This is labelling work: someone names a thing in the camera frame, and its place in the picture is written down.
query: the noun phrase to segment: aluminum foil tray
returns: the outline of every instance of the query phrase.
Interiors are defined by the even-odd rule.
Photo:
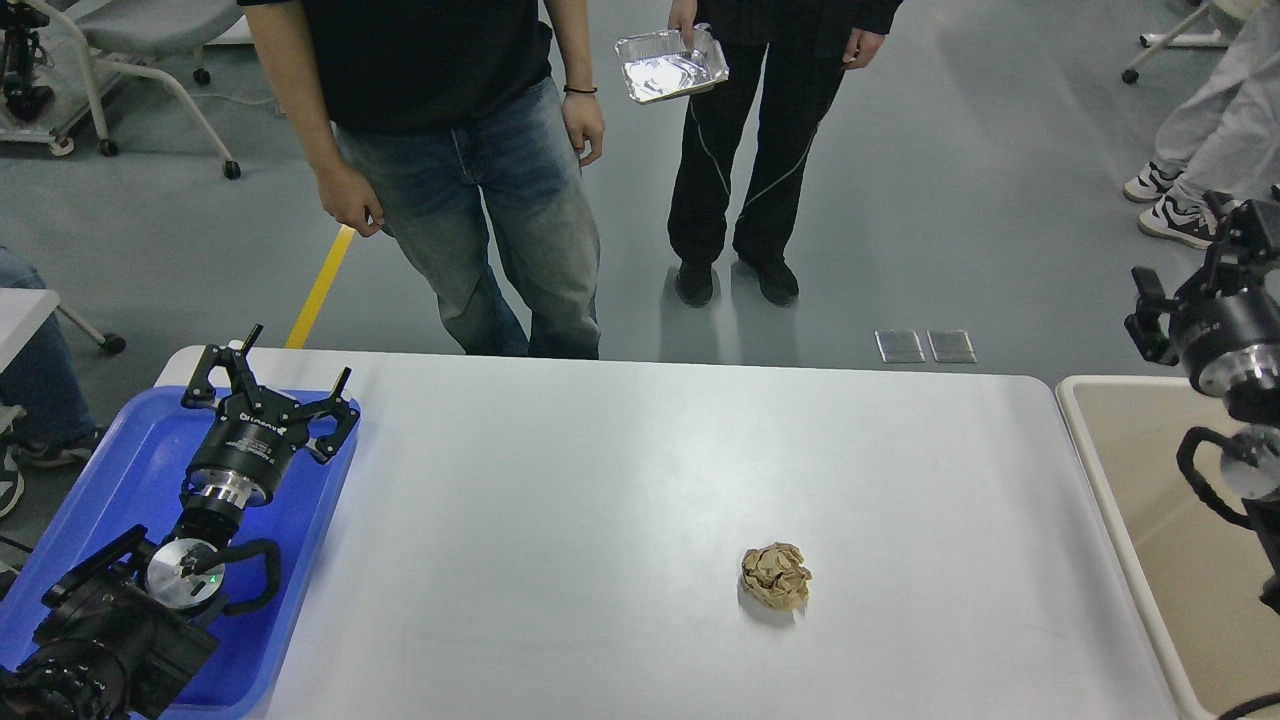
[[[641,105],[704,92],[728,79],[724,53],[705,24],[694,27],[692,50],[677,29],[623,37],[613,49],[627,92]]]

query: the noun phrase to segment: black cable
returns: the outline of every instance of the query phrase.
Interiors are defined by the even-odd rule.
[[[1271,707],[1272,705],[1280,705],[1280,693],[1268,693],[1258,696],[1251,701],[1242,702],[1220,715],[1217,720],[1240,720],[1240,717],[1244,717],[1249,712],[1262,710],[1263,707]]]
[[[36,552],[35,548],[27,547],[27,546],[22,544],[20,542],[12,541],[12,539],[9,539],[9,538],[6,538],[4,536],[0,536],[0,542],[5,543],[8,546],[15,547],[15,548],[26,552],[27,555],[31,555],[32,552]]]
[[[1187,430],[1187,434],[1183,436],[1183,443],[1178,446],[1178,469],[1181,470],[1183,477],[1187,478],[1187,484],[1192,486],[1192,489],[1196,491],[1196,497],[1201,498],[1201,502],[1207,505],[1210,510],[1217,512],[1219,518],[1233,525],[1239,525],[1247,530],[1252,530],[1253,525],[1249,523],[1249,518],[1242,512],[1236,512],[1225,501],[1222,501],[1222,498],[1213,492],[1213,488],[1210,487],[1204,475],[1196,469],[1196,448],[1199,447],[1202,442],[1211,442],[1221,447],[1222,452],[1236,459],[1244,459],[1240,443],[1226,436],[1215,433],[1208,428],[1197,427]]]
[[[219,565],[241,562],[256,555],[261,555],[266,564],[266,588],[262,589],[262,594],[253,600],[228,605],[223,610],[224,615],[242,615],[265,607],[275,597],[275,593],[280,592],[280,546],[275,541],[260,538],[215,552],[191,568],[191,574],[198,575]]]

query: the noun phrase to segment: yellow floor stripe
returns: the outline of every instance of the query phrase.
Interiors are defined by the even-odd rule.
[[[347,247],[351,245],[351,238],[355,234],[356,231],[353,228],[342,225],[342,229],[338,231],[338,237],[333,238],[333,247],[329,249],[329,256],[324,259],[320,274],[316,275],[316,282],[311,286],[311,292],[307,293],[307,300],[302,304],[302,310],[298,311],[298,319],[294,320],[293,329],[289,332],[289,340],[284,341],[284,347],[298,348],[306,345],[307,336],[311,334],[311,325],[316,323],[320,307],[324,306],[324,299],[329,295],[333,279],[338,277],[338,268],[342,266],[342,259],[347,255]]]

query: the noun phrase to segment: person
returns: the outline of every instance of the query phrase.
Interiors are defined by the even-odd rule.
[[[604,120],[586,0],[545,0],[563,101],[536,0],[239,4],[321,205],[396,238],[467,354],[599,357],[581,168],[603,152]],[[527,336],[489,265],[485,211]]]
[[[17,252],[0,246],[0,287],[44,290],[45,281]],[[0,477],[0,518],[13,512],[24,491],[19,466],[58,468],[83,462],[97,448],[102,428],[93,421],[72,369],[58,319],[47,318],[0,370],[0,405],[22,407],[12,429],[0,428],[5,474]]]
[[[809,149],[847,70],[865,68],[888,35],[900,0],[673,0],[668,28],[691,45],[707,22],[730,67],[727,81],[692,95],[667,233],[680,258],[676,293],[691,306],[712,297],[712,264],[724,247],[730,170],[751,109],[760,65],[764,88],[755,164],[733,227],[733,250],[764,297],[788,305],[800,287],[783,250],[795,228]]]
[[[1213,241],[1204,192],[1240,193],[1280,149],[1280,5],[1263,0],[1194,95],[1156,133],[1155,155],[1124,184],[1146,234],[1203,250]]]

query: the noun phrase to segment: white table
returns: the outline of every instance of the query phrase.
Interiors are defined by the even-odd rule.
[[[18,356],[55,307],[58,293],[51,290],[0,288],[0,370]]]
[[[157,384],[184,384],[198,350]],[[250,363],[297,389],[349,365],[364,409],[253,717],[1178,717],[1036,379]],[[814,574],[794,616],[737,589],[773,541]]]

